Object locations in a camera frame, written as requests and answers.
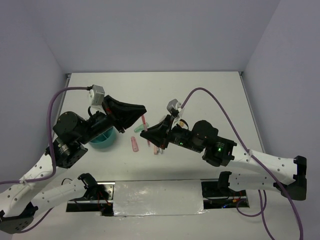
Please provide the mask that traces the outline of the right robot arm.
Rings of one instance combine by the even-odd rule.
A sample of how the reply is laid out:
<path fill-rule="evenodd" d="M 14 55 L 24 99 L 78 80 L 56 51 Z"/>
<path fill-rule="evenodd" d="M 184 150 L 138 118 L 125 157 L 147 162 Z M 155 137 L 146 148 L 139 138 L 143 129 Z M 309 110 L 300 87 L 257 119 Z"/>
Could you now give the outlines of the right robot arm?
<path fill-rule="evenodd" d="M 304 201 L 307 197 L 307 159 L 303 156 L 283 158 L 255 150 L 246 150 L 233 140 L 220 137 L 218 129 L 206 120 L 197 121 L 192 129 L 173 124 L 167 115 L 160 123 L 143 130 L 140 136 L 155 146 L 169 144 L 202 154 L 213 167 L 241 168 L 250 174 L 221 171 L 217 190 L 223 196 L 242 190 L 268 190 Z"/>

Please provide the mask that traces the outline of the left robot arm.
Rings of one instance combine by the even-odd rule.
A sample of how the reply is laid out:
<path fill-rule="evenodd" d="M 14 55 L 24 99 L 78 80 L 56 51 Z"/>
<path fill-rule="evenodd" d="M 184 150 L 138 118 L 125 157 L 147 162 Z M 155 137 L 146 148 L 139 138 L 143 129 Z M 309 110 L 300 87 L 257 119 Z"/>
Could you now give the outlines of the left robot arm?
<path fill-rule="evenodd" d="M 46 148 L 40 160 L 18 183 L 0 194 L 1 231 L 24 233 L 37 216 L 69 200 L 109 198 L 106 188 L 89 173 L 82 173 L 57 188 L 44 189 L 87 153 L 85 144 L 112 128 L 124 133 L 146 111 L 144 105 L 120 102 L 107 95 L 103 98 L 102 110 L 89 119 L 72 111 L 61 114 L 53 127 L 57 136 L 53 149 Z"/>

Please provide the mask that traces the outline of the red pen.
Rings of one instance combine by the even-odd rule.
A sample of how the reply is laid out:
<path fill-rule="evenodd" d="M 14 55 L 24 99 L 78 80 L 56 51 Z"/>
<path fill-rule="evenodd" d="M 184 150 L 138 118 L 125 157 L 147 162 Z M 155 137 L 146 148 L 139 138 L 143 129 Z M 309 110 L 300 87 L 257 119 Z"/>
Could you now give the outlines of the red pen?
<path fill-rule="evenodd" d="M 144 131 L 146 132 L 148 130 L 148 127 L 147 127 L 147 122 L 144 115 L 141 116 L 141 120 L 142 120 Z M 147 141 L 148 147 L 150 147 L 151 146 L 150 141 L 149 140 L 146 140 L 146 141 Z"/>

